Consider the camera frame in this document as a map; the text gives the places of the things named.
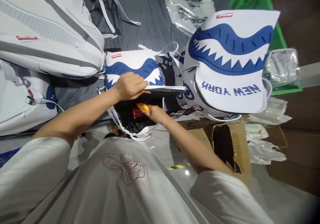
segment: red logo patch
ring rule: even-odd
[[[28,36],[25,36],[25,37],[16,36],[16,38],[17,38],[19,41],[23,41],[23,40],[38,40],[37,37],[28,37]]]
[[[216,19],[226,18],[226,17],[232,17],[232,16],[233,16],[233,13],[225,13],[225,14],[220,14],[220,15],[218,15]]]
[[[117,57],[122,57],[122,55],[121,54],[117,54],[117,55],[114,55],[114,56],[111,56],[111,57],[113,59],[113,58],[117,58]]]

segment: yellow black tape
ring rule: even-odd
[[[175,170],[175,169],[184,168],[184,167],[186,167],[186,166],[191,166],[191,164],[190,164],[190,163],[186,163],[186,164],[184,164],[184,165],[176,165],[176,166],[172,166],[172,167],[167,167],[167,169],[168,169],[169,171],[172,171],[172,170]]]

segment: white sleeve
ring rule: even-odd
[[[64,139],[31,140],[0,169],[0,220],[20,223],[66,174],[70,146]]]
[[[190,194],[225,224],[273,223],[246,185],[223,172],[200,173]]]

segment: gray floor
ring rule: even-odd
[[[89,157],[91,150],[98,145],[108,132],[106,126],[93,127],[89,129],[84,138],[76,140],[71,150],[68,168],[74,169],[83,163]],[[15,147],[21,147],[30,139],[31,136],[27,138],[18,136],[0,141],[0,153]],[[167,131],[156,130],[145,142],[166,167],[188,162]],[[309,193],[270,178],[266,167],[263,165],[253,164],[252,169],[250,191],[274,222],[276,224],[305,223],[309,214],[306,210],[312,210],[315,206],[314,203],[319,199]],[[186,192],[189,192],[197,177],[191,167],[172,170],[170,173]]]

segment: right hand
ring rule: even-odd
[[[126,72],[121,75],[116,84],[110,89],[114,92],[117,102],[134,100],[142,93],[150,93],[144,89],[148,86],[148,81],[133,72]]]
[[[148,105],[149,111],[143,110],[142,113],[149,117],[156,123],[164,125],[168,120],[171,120],[170,116],[160,107]]]

